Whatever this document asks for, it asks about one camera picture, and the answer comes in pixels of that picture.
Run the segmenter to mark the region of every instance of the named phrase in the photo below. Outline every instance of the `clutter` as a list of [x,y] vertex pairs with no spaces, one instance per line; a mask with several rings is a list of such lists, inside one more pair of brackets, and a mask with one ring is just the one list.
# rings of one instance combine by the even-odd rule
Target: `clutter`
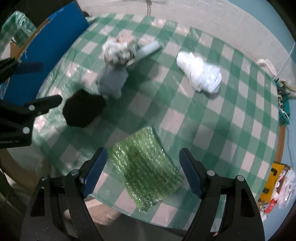
[[193,53],[179,52],[177,65],[188,77],[194,90],[217,93],[220,88],[222,75],[218,66],[208,64]]
[[13,37],[16,45],[22,47],[35,30],[36,27],[24,13],[15,11],[0,31],[0,56]]
[[281,163],[273,163],[271,171],[269,173],[268,180],[264,186],[263,192],[260,196],[260,200],[269,202],[271,200],[272,192],[277,179],[280,177],[285,165]]
[[283,82],[277,79],[276,87],[278,92],[278,102],[279,102],[279,125],[286,126],[290,124],[290,104],[289,104],[289,93],[285,89]]
[[285,88],[287,95],[289,96],[289,99],[294,99],[296,98],[296,86],[291,86],[290,83],[287,81],[281,80],[280,81],[280,86]]
[[276,205],[279,209],[285,208],[289,200],[295,197],[295,177],[291,167],[273,163],[265,188],[257,202],[262,221],[267,218],[264,214],[270,213]]
[[120,34],[108,39],[102,46],[105,61],[114,66],[125,66],[137,54],[136,38],[132,35]]
[[100,95],[91,95],[85,90],[78,90],[66,100],[63,116],[68,126],[86,127],[106,107],[105,99]]
[[129,196],[145,213],[155,202],[174,192],[183,180],[158,144],[151,127],[141,129],[107,152]]

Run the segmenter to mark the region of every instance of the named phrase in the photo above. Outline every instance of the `cable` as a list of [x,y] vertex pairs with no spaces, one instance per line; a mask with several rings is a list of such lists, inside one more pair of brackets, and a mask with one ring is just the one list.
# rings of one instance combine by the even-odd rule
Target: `cable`
[[[293,147],[293,157],[294,157],[294,160],[296,160],[296,157],[295,157],[295,148],[294,148],[294,129],[292,127],[292,124],[291,124],[291,120],[289,118],[289,116],[287,115],[287,113],[285,113],[284,111],[282,111],[283,114],[285,114],[290,122],[290,126],[291,126],[291,129],[292,129],[292,147]],[[291,162],[291,167],[292,169],[294,170],[294,164],[293,164],[293,160],[292,160],[292,154],[291,154],[291,149],[290,149],[290,144],[289,144],[289,128],[287,127],[287,147],[288,147],[288,151],[289,151],[289,156],[290,156],[290,162]]]
[[151,2],[146,0],[147,3],[147,16],[151,16]]
[[294,47],[295,47],[295,42],[294,42],[293,47],[292,47],[292,49],[291,49],[291,51],[290,51],[290,53],[289,53],[289,56],[288,56],[288,57],[286,58],[286,60],[284,61],[284,64],[283,64],[282,68],[280,68],[279,72],[274,76],[274,78],[273,78],[272,80],[274,80],[274,79],[279,75],[279,73],[282,71],[282,69],[283,69],[285,63],[287,62],[288,58],[291,56],[292,51],[294,50]]

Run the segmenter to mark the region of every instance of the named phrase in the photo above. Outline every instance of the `table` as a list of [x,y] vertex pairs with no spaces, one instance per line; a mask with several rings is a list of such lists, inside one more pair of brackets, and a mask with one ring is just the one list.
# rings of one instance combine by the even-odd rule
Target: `table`
[[[89,21],[90,27],[52,70],[38,95],[60,94],[64,99],[58,108],[36,119],[33,132],[33,141],[55,168],[65,175],[90,159],[98,147],[110,147],[148,125],[182,174],[178,153],[187,147],[207,169],[225,177],[244,176],[257,199],[276,149],[278,103],[272,79],[239,50],[196,28],[122,14]],[[98,93],[95,80],[104,66],[102,45],[121,31],[133,34],[140,45],[157,39],[163,49],[128,69],[122,97],[109,99],[91,125],[68,127],[62,116],[65,100],[81,88]],[[199,54],[221,68],[218,95],[192,90],[176,64],[181,50]],[[144,214],[128,196],[110,161],[93,196],[134,218],[177,229],[188,229],[200,203],[185,180]],[[223,205],[221,199],[213,230],[219,227]]]

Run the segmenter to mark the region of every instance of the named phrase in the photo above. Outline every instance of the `green bubble wrap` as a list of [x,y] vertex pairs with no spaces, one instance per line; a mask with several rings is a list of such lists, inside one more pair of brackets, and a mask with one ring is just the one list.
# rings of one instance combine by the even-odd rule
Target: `green bubble wrap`
[[109,148],[108,156],[131,199],[143,212],[174,192],[183,180],[158,144],[151,127]]

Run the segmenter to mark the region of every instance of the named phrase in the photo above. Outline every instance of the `crumpled white fabric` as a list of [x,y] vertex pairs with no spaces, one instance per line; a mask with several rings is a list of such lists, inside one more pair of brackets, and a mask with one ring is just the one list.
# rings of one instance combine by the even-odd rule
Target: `crumpled white fabric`
[[98,91],[104,98],[112,96],[115,99],[121,97],[121,89],[128,78],[125,67],[116,67],[106,64],[97,77]]
[[222,75],[218,66],[208,64],[193,53],[179,52],[177,65],[188,77],[194,90],[217,93],[220,88]]

